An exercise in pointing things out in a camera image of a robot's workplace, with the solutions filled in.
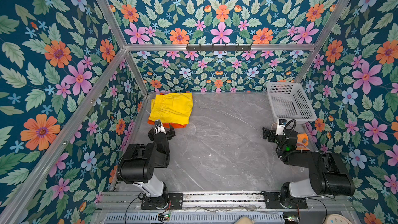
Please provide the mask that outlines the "orange shorts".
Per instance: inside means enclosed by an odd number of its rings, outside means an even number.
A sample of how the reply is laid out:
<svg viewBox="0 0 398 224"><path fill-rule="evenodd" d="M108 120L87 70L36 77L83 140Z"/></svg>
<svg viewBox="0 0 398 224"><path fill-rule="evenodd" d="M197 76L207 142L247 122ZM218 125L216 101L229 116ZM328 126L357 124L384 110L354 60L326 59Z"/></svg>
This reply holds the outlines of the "orange shorts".
<svg viewBox="0 0 398 224"><path fill-rule="evenodd" d="M155 121L153 121L153 120L148 120L147 123L150 124L150 125L154 125L154 124L155 124ZM162 124L163 124L163 126L164 126L165 128L173 127L174 129L182 129L182 128L186 128L186 127L187 127L186 124L167 123L167 122L163 122L163 121L162 121Z"/></svg>

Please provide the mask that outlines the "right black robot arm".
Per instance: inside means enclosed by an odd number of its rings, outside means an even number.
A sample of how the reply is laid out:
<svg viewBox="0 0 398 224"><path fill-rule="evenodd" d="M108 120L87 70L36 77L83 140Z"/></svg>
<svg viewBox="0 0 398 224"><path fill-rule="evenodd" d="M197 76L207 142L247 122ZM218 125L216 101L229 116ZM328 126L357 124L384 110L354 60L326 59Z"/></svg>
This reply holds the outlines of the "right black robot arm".
<svg viewBox="0 0 398 224"><path fill-rule="evenodd" d="M267 208L307 208L311 198L351 197L355 186L341 157L335 153L321 153L309 149L306 133L295 130L296 120L281 119L276 129L263 128L263 139L276 144L278 159L285 165L307 168L307 179L286 182L280 192L262 192Z"/></svg>

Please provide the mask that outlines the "yellow shorts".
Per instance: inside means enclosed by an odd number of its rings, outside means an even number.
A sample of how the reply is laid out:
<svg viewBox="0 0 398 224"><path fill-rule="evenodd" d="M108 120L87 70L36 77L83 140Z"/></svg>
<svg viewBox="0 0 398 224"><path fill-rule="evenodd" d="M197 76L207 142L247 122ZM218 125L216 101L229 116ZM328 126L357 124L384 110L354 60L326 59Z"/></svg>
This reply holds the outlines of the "yellow shorts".
<svg viewBox="0 0 398 224"><path fill-rule="evenodd" d="M150 121L187 125L193 110L192 93L158 94L151 100Z"/></svg>

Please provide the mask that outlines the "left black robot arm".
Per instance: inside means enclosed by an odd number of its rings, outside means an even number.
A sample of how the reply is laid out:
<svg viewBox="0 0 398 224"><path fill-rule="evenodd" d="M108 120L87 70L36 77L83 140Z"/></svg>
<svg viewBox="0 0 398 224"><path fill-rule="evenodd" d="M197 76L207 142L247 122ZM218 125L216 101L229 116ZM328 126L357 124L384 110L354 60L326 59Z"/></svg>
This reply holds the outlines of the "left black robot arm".
<svg viewBox="0 0 398 224"><path fill-rule="evenodd" d="M171 204L167 186L154 174L155 169L167 168L170 163L170 144L175 129L165 127L160 120L148 132L148 144L130 144L120 159L116 172L117 180L138 187L143 204L157 209L168 208Z"/></svg>

